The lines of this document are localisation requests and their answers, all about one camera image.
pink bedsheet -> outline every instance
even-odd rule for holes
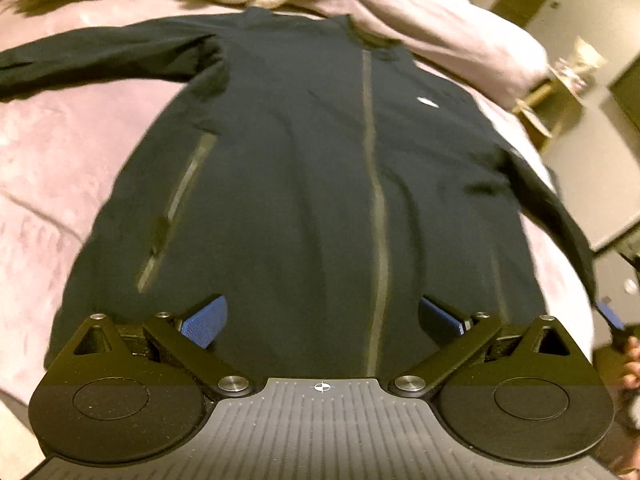
[[[234,12],[203,0],[84,0],[24,15],[16,1],[0,0],[0,50],[79,27]],[[476,89],[465,88],[496,130],[549,182],[518,121],[485,97],[508,107],[545,72],[542,48],[523,31],[466,0],[295,3],[324,15],[350,13],[365,30],[403,39],[425,58],[425,70],[442,75],[426,64],[437,63],[471,82]],[[0,388],[19,399],[28,402],[44,374],[66,278],[116,174],[179,89],[125,80],[0,102]],[[522,222],[548,311],[590,358],[593,321],[584,288],[549,237],[524,216]]]

metal screw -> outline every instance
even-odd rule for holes
[[[225,392],[242,392],[249,387],[249,381],[244,377],[229,375],[218,381],[218,387]]]
[[[421,377],[417,377],[415,375],[403,375],[402,377],[398,377],[394,384],[398,390],[402,390],[404,392],[410,392],[414,394],[415,392],[419,392],[424,389],[427,383],[424,382],[424,379]]]

jacket sleeve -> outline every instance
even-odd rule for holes
[[[193,17],[72,30],[0,53],[0,99],[100,79],[185,82],[226,62],[213,27]]]
[[[516,197],[524,209],[531,211],[542,221],[554,242],[574,266],[591,304],[595,304],[593,252],[587,237],[558,196],[540,180],[526,161],[511,150],[507,153],[507,174]]]

white logo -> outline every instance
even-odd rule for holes
[[[330,384],[322,382],[322,383],[316,384],[316,386],[312,386],[312,388],[318,392],[325,393],[325,392],[328,392],[331,388],[335,388],[335,386],[331,386]]]
[[[418,101],[420,101],[423,105],[429,105],[429,106],[433,106],[434,108],[440,108],[436,103],[428,100],[426,97],[418,97]]]

black jacket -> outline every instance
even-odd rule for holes
[[[117,177],[47,360],[82,320],[229,304],[217,352],[250,376],[392,377],[433,352],[418,300],[545,312],[519,211],[594,296],[591,252],[473,98],[346,16],[261,9],[75,30],[0,55],[6,98],[100,78],[188,82]]]

